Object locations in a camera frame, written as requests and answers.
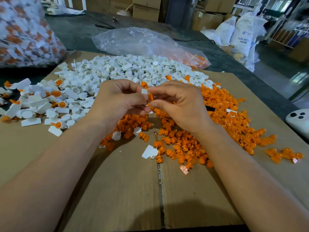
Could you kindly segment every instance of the forearm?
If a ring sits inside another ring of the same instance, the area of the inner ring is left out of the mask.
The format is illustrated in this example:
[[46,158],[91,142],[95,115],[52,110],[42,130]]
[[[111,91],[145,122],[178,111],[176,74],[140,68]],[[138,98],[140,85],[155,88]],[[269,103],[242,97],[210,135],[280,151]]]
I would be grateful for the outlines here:
[[4,231],[53,231],[105,135],[104,128],[87,116],[66,130],[0,189],[0,227]]
[[197,139],[251,231],[309,231],[308,211],[222,127]]

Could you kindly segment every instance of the hand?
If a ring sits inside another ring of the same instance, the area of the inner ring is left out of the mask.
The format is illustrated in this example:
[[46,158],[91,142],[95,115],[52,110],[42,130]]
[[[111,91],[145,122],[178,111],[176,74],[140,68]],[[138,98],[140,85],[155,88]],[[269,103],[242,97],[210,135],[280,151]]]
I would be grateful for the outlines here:
[[208,115],[200,88],[172,80],[150,87],[148,92],[156,95],[155,100],[150,103],[151,107],[166,112],[178,126],[193,136],[204,134],[213,128],[214,123]]
[[151,109],[146,106],[148,96],[141,93],[142,86],[130,80],[107,80],[101,84],[99,93],[88,117],[98,119],[110,133],[126,114],[145,115]]

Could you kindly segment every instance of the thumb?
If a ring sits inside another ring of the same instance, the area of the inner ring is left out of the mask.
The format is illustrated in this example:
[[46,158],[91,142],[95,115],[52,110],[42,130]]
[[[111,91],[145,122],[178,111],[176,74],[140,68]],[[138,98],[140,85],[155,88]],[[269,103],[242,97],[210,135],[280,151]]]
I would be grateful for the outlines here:
[[150,104],[149,104],[151,107],[154,107],[154,108],[158,108],[164,112],[166,112],[167,114],[169,114],[169,112],[172,110],[173,108],[173,104],[165,101],[165,100],[161,100],[161,99],[156,99],[155,101],[152,101]]
[[133,107],[136,105],[147,104],[148,95],[142,93],[124,94],[126,106]]

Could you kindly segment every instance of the warehouse floor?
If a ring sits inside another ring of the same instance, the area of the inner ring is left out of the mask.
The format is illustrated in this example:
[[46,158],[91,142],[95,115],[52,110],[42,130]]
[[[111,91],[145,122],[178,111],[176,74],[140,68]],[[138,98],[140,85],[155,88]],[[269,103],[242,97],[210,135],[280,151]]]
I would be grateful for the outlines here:
[[[284,97],[289,98],[309,81],[309,64],[296,62],[263,44],[258,44],[256,50],[261,61],[255,64],[254,74]],[[300,109],[309,108],[309,93],[294,104]]]

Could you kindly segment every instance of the left hand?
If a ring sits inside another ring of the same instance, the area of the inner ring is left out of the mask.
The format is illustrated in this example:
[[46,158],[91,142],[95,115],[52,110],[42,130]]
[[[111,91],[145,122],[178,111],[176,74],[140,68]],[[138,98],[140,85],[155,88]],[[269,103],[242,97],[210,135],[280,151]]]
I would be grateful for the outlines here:
[[108,134],[124,115],[143,116],[149,113],[151,109],[146,106],[148,96],[141,93],[142,88],[141,85],[125,79],[104,81],[88,117],[98,119]]

